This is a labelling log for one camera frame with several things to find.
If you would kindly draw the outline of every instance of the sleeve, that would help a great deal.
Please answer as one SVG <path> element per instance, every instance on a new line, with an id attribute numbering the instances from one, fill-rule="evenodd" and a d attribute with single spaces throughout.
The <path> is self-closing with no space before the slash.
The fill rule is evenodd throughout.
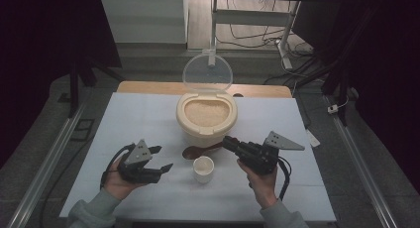
<path id="1" fill-rule="evenodd" d="M 68 213 L 67 227 L 111 227 L 115 223 L 112 213 L 120 203 L 119 199 L 102 188 L 89 203 L 79 200 L 74 204 Z"/>
<path id="2" fill-rule="evenodd" d="M 308 228 L 300 212 L 290 212 L 284 204 L 277 203 L 267 209 L 261 210 L 267 228 Z"/>

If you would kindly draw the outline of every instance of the white wall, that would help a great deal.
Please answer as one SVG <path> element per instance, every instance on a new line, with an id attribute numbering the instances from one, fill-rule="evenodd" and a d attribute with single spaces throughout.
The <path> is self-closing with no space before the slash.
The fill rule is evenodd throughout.
<path id="1" fill-rule="evenodd" d="M 187 0 L 102 0 L 116 43 L 187 41 Z"/>

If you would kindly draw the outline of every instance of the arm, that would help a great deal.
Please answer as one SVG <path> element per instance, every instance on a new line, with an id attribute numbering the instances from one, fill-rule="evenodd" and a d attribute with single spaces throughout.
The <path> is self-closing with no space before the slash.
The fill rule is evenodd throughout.
<path id="1" fill-rule="evenodd" d="M 118 159 L 110 168 L 104 187 L 89 202 L 77 201 L 68 213 L 67 226 L 82 227 L 111 227 L 115 223 L 112 214 L 122 200 L 134 189 L 145 184 L 130 183 L 121 179 L 117 172 Z"/>
<path id="2" fill-rule="evenodd" d="M 247 173 L 257 203 L 262 207 L 260 214 L 268 228 L 307 228 L 302 215 L 296 211 L 291 213 L 275 196 L 275 180 L 277 168 L 267 175 L 258 175 L 238 160 L 241 169 Z"/>

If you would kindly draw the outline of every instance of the dark background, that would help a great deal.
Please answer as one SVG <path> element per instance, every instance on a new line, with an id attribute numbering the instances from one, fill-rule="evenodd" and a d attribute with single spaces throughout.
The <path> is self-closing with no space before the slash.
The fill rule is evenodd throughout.
<path id="1" fill-rule="evenodd" d="M 90 64 L 86 57 L 121 64 L 100 0 L 0 0 L 0 22 L 2 167 L 40 114 L 55 79 Z"/>
<path id="2" fill-rule="evenodd" d="M 347 66 L 350 86 L 360 95 L 357 109 L 419 191 L 417 2 L 382 0 Z M 354 5 L 334 9 L 337 21 L 324 23 L 329 38 L 321 39 L 324 45 L 319 48 L 342 39 L 355 14 Z M 41 112 L 53 80 L 86 56 L 108 66 L 120 62 L 100 0 L 0 0 L 0 22 L 3 166 Z"/>

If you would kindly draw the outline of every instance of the metal rail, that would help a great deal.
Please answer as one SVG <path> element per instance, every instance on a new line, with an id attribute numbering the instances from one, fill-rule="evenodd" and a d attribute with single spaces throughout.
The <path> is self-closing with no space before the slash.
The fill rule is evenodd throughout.
<path id="1" fill-rule="evenodd" d="M 349 131 L 349 128 L 343 126 L 337 115 L 334 115 L 334 123 L 336 124 L 340 136 L 346 145 L 350 158 L 356 167 L 359 177 L 361 178 L 367 195 L 371 199 L 373 207 L 376 210 L 377 216 L 382 223 L 382 226 L 386 228 L 397 228 L 398 225 L 393 218 L 392 212 L 389 209 L 385 199 L 383 198 L 382 192 L 376 185 L 376 182 L 374 181 L 373 176 L 371 175 L 368 166 L 358 148 L 358 145 L 355 143 L 355 140 Z"/>
<path id="2" fill-rule="evenodd" d="M 31 217 L 32 212 L 34 211 L 35 206 L 37 205 L 38 200 L 40 199 L 44 189 L 46 188 L 47 182 L 49 181 L 53 170 L 58 163 L 59 158 L 61 157 L 62 152 L 67 145 L 68 140 L 70 139 L 71 133 L 73 132 L 78 119 L 83 113 L 87 101 L 90 99 L 92 89 L 86 88 L 83 95 L 82 102 L 78 107 L 77 111 L 74 113 L 72 118 L 67 118 L 64 122 L 61 130 L 58 133 L 55 141 L 50 148 L 49 153 L 43 161 L 40 169 L 35 175 L 34 179 L 31 182 L 28 190 L 26 191 L 24 197 L 19 203 L 18 208 L 15 211 L 12 219 L 10 220 L 7 227 L 25 227 L 28 223 L 29 218 Z"/>

